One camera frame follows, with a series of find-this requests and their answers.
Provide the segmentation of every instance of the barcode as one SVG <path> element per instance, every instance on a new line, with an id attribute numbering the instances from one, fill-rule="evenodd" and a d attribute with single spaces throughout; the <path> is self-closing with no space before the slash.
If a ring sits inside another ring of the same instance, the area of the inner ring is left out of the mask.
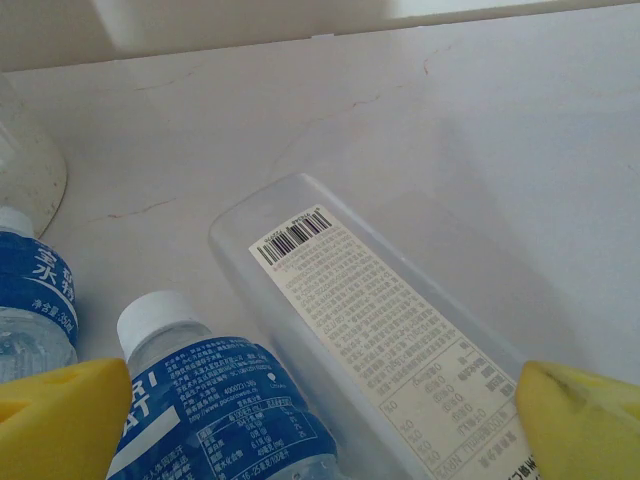
<path id="1" fill-rule="evenodd" d="M 320 212 L 314 212 L 285 227 L 270 240 L 266 240 L 262 247 L 258 247 L 258 251 L 269 265 L 273 265 L 330 226 L 331 222 L 324 218 Z"/>

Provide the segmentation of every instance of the rectangular plastic bottle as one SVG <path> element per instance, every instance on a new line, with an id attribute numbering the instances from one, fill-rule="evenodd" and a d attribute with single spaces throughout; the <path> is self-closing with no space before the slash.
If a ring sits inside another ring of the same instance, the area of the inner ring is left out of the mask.
<path id="1" fill-rule="evenodd" d="M 348 473 L 537 478 L 514 404 L 523 359 L 318 181 L 260 190 L 209 240 Z"/>

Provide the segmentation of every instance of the bottle neck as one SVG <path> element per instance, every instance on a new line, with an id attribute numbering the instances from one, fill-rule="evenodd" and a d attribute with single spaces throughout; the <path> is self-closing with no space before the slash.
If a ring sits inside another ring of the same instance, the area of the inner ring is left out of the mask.
<path id="1" fill-rule="evenodd" d="M 131 354 L 127 362 L 131 377 L 137 376 L 170 353 L 211 335 L 211 330 L 198 322 L 177 323 L 160 330 L 144 340 Z"/>

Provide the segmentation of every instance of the white label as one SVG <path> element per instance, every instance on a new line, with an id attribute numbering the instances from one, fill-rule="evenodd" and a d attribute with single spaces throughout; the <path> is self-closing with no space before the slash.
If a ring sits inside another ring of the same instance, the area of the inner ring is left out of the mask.
<path id="1" fill-rule="evenodd" d="M 324 207 L 249 250 L 433 478 L 539 478 L 515 382 Z"/>

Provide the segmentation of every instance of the white table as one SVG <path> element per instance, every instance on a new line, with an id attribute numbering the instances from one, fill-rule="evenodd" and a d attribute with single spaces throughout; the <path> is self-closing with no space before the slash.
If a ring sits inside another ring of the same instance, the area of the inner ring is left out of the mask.
<path id="1" fill-rule="evenodd" d="M 305 171 L 527 356 L 640 383 L 640 6 L 9 75 L 69 166 L 81 359 L 139 295 L 262 340 L 211 221 Z"/>

